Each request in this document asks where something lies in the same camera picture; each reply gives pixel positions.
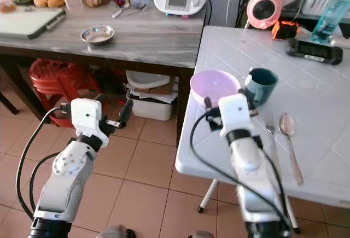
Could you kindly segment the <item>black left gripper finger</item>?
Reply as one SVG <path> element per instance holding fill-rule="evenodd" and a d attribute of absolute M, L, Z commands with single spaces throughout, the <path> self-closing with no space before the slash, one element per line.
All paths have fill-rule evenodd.
<path fill-rule="evenodd" d="M 127 100 L 120 111 L 120 128 L 123 129 L 132 115 L 133 100 Z"/>

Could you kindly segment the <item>large lilac plastic bowl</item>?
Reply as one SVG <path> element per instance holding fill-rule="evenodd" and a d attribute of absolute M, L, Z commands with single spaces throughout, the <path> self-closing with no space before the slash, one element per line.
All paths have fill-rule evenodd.
<path fill-rule="evenodd" d="M 218 106 L 218 100 L 238 93 L 240 83 L 232 74 L 217 69 L 203 70 L 190 78 L 190 88 L 194 100 L 203 109 L 205 98 L 210 98 L 212 106 Z"/>

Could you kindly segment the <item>teal ceramic mug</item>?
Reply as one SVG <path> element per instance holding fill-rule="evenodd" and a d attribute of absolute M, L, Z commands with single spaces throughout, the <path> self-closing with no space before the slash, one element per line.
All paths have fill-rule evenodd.
<path fill-rule="evenodd" d="M 255 107 L 268 102 L 277 87 L 278 75 L 267 68 L 251 68 L 245 80 L 243 93 Z"/>

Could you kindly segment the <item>metal fork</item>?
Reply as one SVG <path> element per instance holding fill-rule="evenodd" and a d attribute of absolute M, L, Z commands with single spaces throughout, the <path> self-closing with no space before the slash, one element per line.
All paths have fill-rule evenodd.
<path fill-rule="evenodd" d="M 271 141 L 271 154 L 272 154 L 273 164 L 275 165 L 275 168 L 279 170 L 278 149 L 277 149 L 277 141 L 275 138 L 277 129 L 275 127 L 275 124 L 273 123 L 273 116 L 271 114 L 265 116 L 265 128 L 267 130 L 267 133 Z"/>

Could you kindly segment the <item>metal spoon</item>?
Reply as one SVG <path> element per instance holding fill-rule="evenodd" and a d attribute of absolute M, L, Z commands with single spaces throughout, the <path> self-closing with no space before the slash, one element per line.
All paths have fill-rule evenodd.
<path fill-rule="evenodd" d="M 298 159 L 295 155 L 295 149 L 293 145 L 292 137 L 295 135 L 295 123 L 288 113 L 283 113 L 280 117 L 278 126 L 280 128 L 281 133 L 287 138 L 288 141 L 288 152 L 290 155 L 291 161 L 291 170 L 294 174 L 294 179 L 296 185 L 304 185 L 304 178 L 300 170 L 300 166 L 298 163 Z"/>

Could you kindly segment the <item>red plastic stool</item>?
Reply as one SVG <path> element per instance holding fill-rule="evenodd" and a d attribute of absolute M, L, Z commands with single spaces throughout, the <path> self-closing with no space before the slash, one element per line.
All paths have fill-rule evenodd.
<path fill-rule="evenodd" d="M 79 63 L 39 59 L 32 62 L 28 75 L 40 102 L 48 110 L 59 100 L 79 98 L 79 90 L 102 93 L 89 68 Z"/>

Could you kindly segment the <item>grey wooden table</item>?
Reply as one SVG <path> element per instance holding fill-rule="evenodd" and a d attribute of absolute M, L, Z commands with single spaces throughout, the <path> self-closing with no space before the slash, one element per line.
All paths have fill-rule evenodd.
<path fill-rule="evenodd" d="M 106 6 L 69 13 L 37 38 L 0 38 L 0 73 L 20 100 L 37 118 L 46 109 L 22 76 L 20 61 L 59 60 L 90 66 L 112 66 L 129 71 L 162 74 L 178 78 L 177 136 L 182 133 L 186 106 L 202 40 L 202 16 L 180 19 L 156 8 L 125 12 L 113 18 Z M 110 26 L 112 41 L 92 46 L 81 36 L 90 26 Z"/>

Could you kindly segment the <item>orange and black device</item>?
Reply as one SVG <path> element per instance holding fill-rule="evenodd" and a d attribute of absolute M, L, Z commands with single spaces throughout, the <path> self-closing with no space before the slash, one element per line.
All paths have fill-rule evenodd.
<path fill-rule="evenodd" d="M 299 33 L 300 25 L 295 21 L 278 20 L 273 25 L 271 37 L 276 40 L 287 40 L 296 38 Z"/>

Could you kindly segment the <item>grey left robot foot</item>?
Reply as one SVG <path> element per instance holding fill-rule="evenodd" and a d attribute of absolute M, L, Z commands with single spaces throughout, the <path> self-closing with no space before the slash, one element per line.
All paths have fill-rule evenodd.
<path fill-rule="evenodd" d="M 114 225 L 110 226 L 101 233 L 99 233 L 96 238 L 135 238 L 135 232 L 124 225 Z"/>

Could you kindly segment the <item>pink round appliance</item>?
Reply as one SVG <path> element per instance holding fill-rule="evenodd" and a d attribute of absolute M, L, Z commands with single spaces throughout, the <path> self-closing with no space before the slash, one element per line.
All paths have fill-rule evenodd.
<path fill-rule="evenodd" d="M 250 0 L 247 5 L 247 23 L 265 30 L 277 23 L 282 7 L 282 0 Z"/>

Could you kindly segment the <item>grey right robot foot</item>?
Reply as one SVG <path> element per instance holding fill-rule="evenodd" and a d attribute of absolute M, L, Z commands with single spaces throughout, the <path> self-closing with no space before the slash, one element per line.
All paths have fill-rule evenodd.
<path fill-rule="evenodd" d="M 215 236 L 209 231 L 197 230 L 192 235 L 189 235 L 188 238 L 215 238 Z"/>

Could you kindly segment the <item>black handheld controller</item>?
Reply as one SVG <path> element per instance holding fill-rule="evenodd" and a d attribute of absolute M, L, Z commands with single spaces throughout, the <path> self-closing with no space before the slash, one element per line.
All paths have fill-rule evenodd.
<path fill-rule="evenodd" d="M 339 65 L 343 59 L 343 50 L 340 47 L 306 42 L 295 38 L 285 40 L 285 52 L 289 56 L 319 61 L 324 65 Z"/>

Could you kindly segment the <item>pale green cutting board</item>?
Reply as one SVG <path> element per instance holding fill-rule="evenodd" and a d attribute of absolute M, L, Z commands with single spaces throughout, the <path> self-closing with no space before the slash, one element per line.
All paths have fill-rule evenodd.
<path fill-rule="evenodd" d="M 17 8 L 0 13 L 0 38 L 35 39 L 59 25 L 66 15 L 62 8 Z"/>

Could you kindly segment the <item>teal clear water bottle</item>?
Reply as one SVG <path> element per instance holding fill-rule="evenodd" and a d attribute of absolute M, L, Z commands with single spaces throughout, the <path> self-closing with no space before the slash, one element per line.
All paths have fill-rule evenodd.
<path fill-rule="evenodd" d="M 311 41 L 318 44 L 330 43 L 330 37 L 349 10 L 350 0 L 331 0 L 312 31 Z"/>

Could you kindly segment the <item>small pink lidded container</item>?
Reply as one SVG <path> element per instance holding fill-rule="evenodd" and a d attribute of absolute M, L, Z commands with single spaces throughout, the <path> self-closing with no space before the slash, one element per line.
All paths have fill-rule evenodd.
<path fill-rule="evenodd" d="M 0 12 L 1 13 L 11 13 L 15 11 L 17 5 L 14 0 L 0 0 Z"/>

